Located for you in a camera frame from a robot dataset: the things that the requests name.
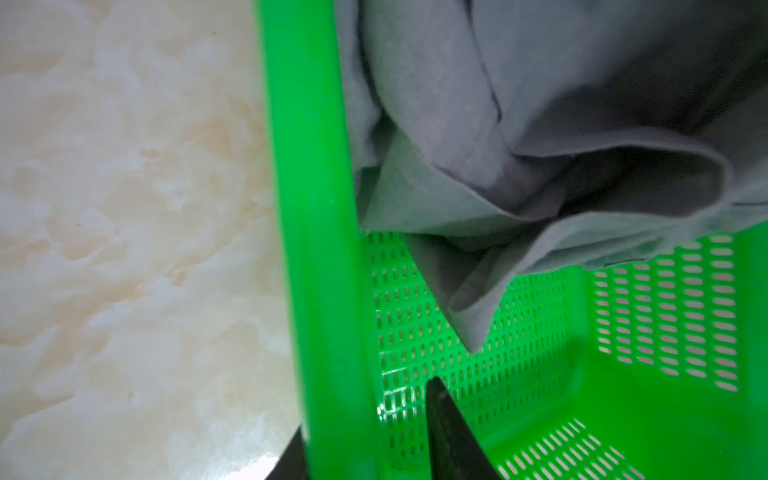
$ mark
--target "floor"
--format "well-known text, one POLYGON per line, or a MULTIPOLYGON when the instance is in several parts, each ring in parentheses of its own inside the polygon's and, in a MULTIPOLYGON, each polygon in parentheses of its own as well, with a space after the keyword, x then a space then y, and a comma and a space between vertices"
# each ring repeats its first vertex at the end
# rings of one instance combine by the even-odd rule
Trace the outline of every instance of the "floor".
POLYGON ((0 5, 0 478, 263 478, 298 425, 251 8, 0 5))

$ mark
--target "green plastic basket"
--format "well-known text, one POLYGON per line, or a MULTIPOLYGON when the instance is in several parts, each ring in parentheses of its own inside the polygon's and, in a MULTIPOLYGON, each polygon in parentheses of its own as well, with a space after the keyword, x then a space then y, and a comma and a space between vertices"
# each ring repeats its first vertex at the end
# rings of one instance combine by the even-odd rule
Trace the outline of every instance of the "green plastic basket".
POLYGON ((429 478, 433 376, 502 478, 768 475, 768 225, 519 277, 469 355, 399 236, 359 234, 333 3, 256 11, 313 479, 429 478))

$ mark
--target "beige tile floor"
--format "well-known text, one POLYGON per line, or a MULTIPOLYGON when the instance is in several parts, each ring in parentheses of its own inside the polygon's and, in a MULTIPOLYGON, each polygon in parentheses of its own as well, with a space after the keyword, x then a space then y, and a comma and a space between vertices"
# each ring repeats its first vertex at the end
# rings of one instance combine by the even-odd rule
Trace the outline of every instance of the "beige tile floor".
POLYGON ((299 419, 250 2, 0 2, 0 182, 0 478, 263 478, 299 419))

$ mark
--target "gray cloth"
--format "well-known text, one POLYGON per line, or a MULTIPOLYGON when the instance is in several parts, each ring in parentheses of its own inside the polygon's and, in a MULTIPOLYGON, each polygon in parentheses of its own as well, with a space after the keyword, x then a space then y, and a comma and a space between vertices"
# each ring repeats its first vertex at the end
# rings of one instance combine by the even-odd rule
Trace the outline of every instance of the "gray cloth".
POLYGON ((768 218, 760 0, 336 0, 367 230, 470 352, 516 275, 768 218))

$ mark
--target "fabric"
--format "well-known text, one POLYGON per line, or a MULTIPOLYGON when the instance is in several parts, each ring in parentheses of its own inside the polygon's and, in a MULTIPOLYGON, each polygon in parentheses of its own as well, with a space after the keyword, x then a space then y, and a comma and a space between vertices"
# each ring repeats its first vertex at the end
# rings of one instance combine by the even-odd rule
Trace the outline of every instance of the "fabric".
POLYGON ((362 227, 476 352, 516 275, 768 218, 767 5, 337 0, 362 227))

